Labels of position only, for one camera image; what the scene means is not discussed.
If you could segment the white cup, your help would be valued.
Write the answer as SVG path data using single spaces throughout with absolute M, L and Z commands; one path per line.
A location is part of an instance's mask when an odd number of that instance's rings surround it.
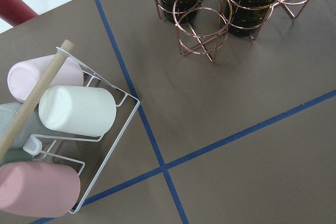
M 50 130 L 99 137 L 111 129 L 117 106 L 103 88 L 54 86 L 43 94 L 38 113 Z

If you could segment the grey cup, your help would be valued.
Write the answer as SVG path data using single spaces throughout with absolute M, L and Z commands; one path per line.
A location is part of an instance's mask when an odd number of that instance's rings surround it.
M 21 107 L 22 104 L 19 102 L 1 104 L 1 137 L 3 137 Z M 11 148 L 23 147 L 32 134 L 52 134 L 52 131 L 44 127 L 42 124 L 37 108 L 34 109 L 33 113 L 27 119 L 17 138 L 12 143 Z

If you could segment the light pink cup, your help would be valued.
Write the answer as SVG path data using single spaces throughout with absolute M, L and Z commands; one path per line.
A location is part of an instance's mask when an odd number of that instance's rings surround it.
M 23 103 L 47 69 L 54 55 L 42 56 L 14 64 L 7 75 L 11 95 Z M 80 65 L 67 58 L 50 86 L 82 86 L 84 82 Z

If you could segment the rose pink cup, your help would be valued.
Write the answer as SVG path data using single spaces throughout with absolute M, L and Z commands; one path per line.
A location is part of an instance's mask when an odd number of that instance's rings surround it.
M 1 210 L 10 214 L 60 217 L 79 194 L 80 178 L 70 166 L 33 161 L 1 166 Z

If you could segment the mint green cup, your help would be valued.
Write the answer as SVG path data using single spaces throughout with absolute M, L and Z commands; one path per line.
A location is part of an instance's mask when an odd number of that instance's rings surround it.
M 1 166 L 12 162 L 32 161 L 33 157 L 22 148 L 9 149 L 1 161 Z

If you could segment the red cylinder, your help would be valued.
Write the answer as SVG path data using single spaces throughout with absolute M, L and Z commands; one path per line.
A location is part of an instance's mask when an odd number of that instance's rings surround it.
M 18 26 L 37 16 L 22 0 L 1 0 L 1 19 L 12 26 Z

